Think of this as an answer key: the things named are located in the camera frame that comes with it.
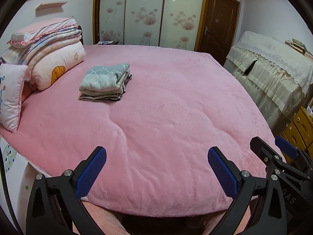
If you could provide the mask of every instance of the bolt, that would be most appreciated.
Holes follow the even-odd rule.
[[[67,170],[64,172],[64,175],[68,177],[68,176],[72,175],[72,171],[71,171],[70,169],[67,169]]]
[[[42,174],[38,174],[38,175],[36,176],[36,179],[37,179],[37,180],[41,180],[41,179],[42,179],[42,177],[43,177],[43,175],[42,175]]]
[[[276,181],[276,180],[278,179],[278,177],[277,177],[275,174],[271,175],[271,178],[272,178],[272,180],[274,180],[274,181]]]
[[[241,173],[245,178],[247,178],[248,176],[250,176],[250,173],[246,170],[244,170],[242,173]]]

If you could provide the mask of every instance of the pink blanket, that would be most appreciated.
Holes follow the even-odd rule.
[[[107,163],[90,202],[154,217],[194,216],[228,208],[207,160],[218,146],[241,170],[265,176],[249,149],[260,136],[279,154],[271,131],[242,85],[211,55],[145,46],[84,46],[85,61],[22,105],[15,134],[0,134],[19,153],[60,175],[96,146]],[[120,102],[78,100],[91,67],[128,62],[132,81]]]

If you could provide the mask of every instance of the stack of folded clothes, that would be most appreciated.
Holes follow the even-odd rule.
[[[25,82],[45,90],[86,55],[81,30],[74,18],[52,18],[33,23],[11,35],[11,46],[0,64],[27,65]]]
[[[126,84],[132,77],[129,67],[128,63],[92,67],[80,84],[79,99],[95,102],[120,101]]]

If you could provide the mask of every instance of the cable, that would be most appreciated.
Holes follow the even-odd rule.
[[[10,215],[12,217],[13,223],[15,225],[15,228],[17,229],[18,233],[21,235],[24,235],[23,231],[21,230],[21,227],[18,223],[18,220],[16,219],[16,216],[14,214],[14,210],[12,207],[12,203],[10,200],[10,195],[9,195],[9,190],[7,188],[7,177],[5,176],[5,169],[4,169],[4,161],[2,156],[0,157],[1,161],[0,161],[0,175],[1,175],[1,180],[2,180],[2,186],[3,186],[3,191],[4,191],[4,196],[5,196],[5,200],[7,202],[7,207],[10,211]]]

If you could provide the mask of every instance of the pink pillow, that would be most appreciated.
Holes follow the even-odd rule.
[[[15,133],[20,120],[27,65],[0,65],[0,123]]]
[[[25,48],[47,34],[54,33],[62,28],[77,25],[74,18],[51,18],[33,23],[12,34],[11,44],[15,48]]]

